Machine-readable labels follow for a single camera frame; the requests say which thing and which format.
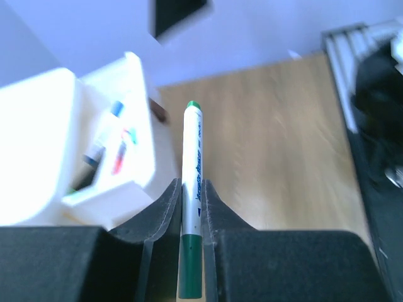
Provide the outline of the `blue tip white marker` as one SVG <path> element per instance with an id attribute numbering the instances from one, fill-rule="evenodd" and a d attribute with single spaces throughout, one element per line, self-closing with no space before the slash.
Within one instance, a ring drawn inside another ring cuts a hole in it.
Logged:
<path id="1" fill-rule="evenodd" d="M 96 167 L 99 164 L 105 151 L 105 145 L 113 128 L 118 123 L 123 108 L 124 104 L 121 101 L 115 101 L 110 110 L 101 115 L 93 143 L 83 155 L 83 160 L 86 164 L 89 164 L 91 167 Z"/>

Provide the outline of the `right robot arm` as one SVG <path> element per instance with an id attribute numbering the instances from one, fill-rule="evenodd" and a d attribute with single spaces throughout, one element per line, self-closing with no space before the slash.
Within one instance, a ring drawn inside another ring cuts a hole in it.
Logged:
<path id="1" fill-rule="evenodd" d="M 323 24 L 359 16 L 368 1 L 153 1 L 152 36 L 173 51 L 166 82 L 212 76 L 274 62 L 302 46 Z M 392 49 L 382 47 L 358 62 L 352 105 L 374 120 L 402 112 L 402 76 Z"/>

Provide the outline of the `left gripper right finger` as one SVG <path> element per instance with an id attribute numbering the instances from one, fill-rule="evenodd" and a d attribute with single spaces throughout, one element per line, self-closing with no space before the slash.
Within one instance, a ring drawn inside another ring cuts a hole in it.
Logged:
<path id="1" fill-rule="evenodd" d="M 207 301 L 389 301 L 368 246 L 344 230 L 257 230 L 201 185 Z"/>

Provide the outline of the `green black highlighter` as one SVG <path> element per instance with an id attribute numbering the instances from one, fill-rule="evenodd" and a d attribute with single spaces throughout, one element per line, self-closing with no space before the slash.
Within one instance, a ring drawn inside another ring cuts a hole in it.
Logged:
<path id="1" fill-rule="evenodd" d="M 95 171 L 88 171 L 81 175 L 77 180 L 73 181 L 73 183 L 69 186 L 68 190 L 66 191 L 65 195 L 68 196 L 73 194 L 76 191 L 84 189 L 90 186 L 93 182 L 95 175 Z"/>

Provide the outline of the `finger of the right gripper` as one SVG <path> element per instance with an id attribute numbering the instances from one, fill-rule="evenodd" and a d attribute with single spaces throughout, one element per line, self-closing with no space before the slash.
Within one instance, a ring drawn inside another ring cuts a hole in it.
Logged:
<path id="1" fill-rule="evenodd" d="M 150 6 L 150 34 L 156 40 L 161 39 L 169 30 L 184 20 L 195 16 L 210 7 L 206 0 L 156 0 Z"/>

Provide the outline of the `teal tip white marker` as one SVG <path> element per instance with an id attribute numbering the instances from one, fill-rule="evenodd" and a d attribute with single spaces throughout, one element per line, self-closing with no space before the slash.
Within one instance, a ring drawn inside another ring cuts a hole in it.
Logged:
<path id="1" fill-rule="evenodd" d="M 130 137 L 130 141 L 136 145 L 137 144 L 137 133 L 135 128 L 131 128 L 127 130 L 128 136 Z"/>

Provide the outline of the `green cap white marker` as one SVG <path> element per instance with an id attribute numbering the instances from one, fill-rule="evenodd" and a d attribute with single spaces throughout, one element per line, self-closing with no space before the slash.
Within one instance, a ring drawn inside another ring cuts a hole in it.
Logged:
<path id="1" fill-rule="evenodd" d="M 179 256 L 181 299 L 202 297 L 203 112 L 196 101 L 184 111 L 182 159 L 182 219 Z"/>

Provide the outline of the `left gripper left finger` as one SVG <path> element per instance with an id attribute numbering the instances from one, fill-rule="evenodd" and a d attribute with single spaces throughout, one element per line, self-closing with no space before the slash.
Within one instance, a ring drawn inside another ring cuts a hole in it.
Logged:
<path id="1" fill-rule="evenodd" d="M 2 301 L 174 301 L 181 180 L 112 229 L 3 227 Z"/>

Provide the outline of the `white drawer cabinet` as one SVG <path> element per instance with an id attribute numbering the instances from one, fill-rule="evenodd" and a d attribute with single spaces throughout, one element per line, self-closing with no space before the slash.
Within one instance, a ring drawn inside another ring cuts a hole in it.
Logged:
<path id="1" fill-rule="evenodd" d="M 83 160 L 101 115 L 124 108 L 96 167 Z M 132 52 L 78 78 L 57 68 L 1 88 L 1 224 L 112 229 L 153 203 L 179 176 L 163 106 Z M 123 129 L 135 128 L 122 170 L 112 168 Z M 90 186 L 65 195 L 95 171 Z"/>

